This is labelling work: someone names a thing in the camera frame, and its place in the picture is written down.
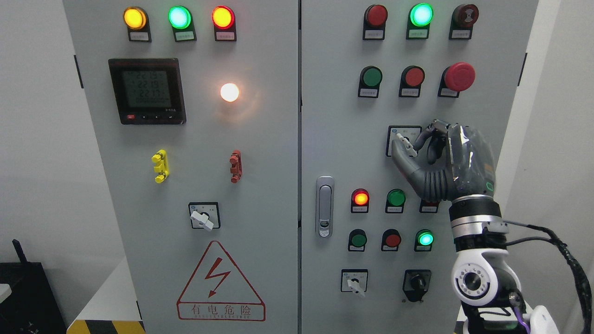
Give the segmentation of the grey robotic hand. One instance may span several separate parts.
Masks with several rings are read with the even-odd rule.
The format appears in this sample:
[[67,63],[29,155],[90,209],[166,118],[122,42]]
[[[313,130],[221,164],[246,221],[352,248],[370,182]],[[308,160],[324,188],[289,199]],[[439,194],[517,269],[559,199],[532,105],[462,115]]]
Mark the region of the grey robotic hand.
[[427,169],[392,141],[392,161],[414,192],[425,201],[454,201],[468,195],[494,196],[496,163],[490,144],[471,126],[433,120],[414,141],[420,151],[429,140],[426,161],[435,164],[445,154],[444,167]]

